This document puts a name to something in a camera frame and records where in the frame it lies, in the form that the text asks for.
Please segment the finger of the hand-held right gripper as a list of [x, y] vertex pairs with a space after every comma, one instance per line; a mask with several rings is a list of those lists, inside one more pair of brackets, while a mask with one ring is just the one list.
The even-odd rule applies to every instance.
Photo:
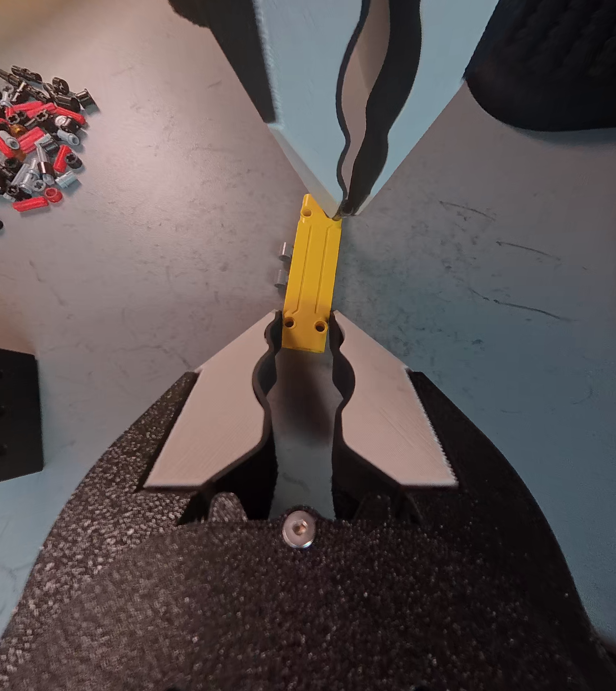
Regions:
[[370, 1], [253, 1], [275, 108], [269, 125], [307, 191], [340, 214], [363, 143], [357, 42]]
[[362, 212], [461, 87], [498, 1], [370, 1], [357, 42], [367, 88], [346, 199]]

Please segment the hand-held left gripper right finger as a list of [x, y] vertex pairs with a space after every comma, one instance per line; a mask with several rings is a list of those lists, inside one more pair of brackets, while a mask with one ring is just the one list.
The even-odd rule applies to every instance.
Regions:
[[418, 491], [455, 491], [412, 371], [341, 312], [330, 315], [332, 382], [341, 400], [331, 452], [336, 518], [356, 520], [371, 497], [399, 513]]

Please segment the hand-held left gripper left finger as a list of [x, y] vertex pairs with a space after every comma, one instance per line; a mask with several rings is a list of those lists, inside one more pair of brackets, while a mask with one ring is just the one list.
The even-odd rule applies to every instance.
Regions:
[[182, 520], [233, 493], [249, 520], [269, 517], [278, 479], [268, 394], [282, 316], [269, 312], [194, 371], [185, 401], [142, 477], [146, 491], [191, 492]]

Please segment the yellow lego panel piece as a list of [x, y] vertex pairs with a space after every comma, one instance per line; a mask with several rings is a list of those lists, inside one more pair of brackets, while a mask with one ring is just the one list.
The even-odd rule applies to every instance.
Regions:
[[303, 197], [282, 310], [282, 347], [324, 352], [329, 331], [342, 222]]

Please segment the pile of small lego connectors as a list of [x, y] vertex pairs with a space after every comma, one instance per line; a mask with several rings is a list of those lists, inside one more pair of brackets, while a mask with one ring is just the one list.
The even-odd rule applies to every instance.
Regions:
[[57, 206], [78, 185], [96, 101], [87, 89], [74, 91], [60, 77], [45, 81], [24, 66], [0, 68], [0, 79], [0, 200], [21, 214]]

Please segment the black mesh cushion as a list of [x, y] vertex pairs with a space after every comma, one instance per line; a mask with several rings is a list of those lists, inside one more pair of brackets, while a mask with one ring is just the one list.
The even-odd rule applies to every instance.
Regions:
[[499, 1], [464, 79], [515, 128], [616, 128], [616, 1]]

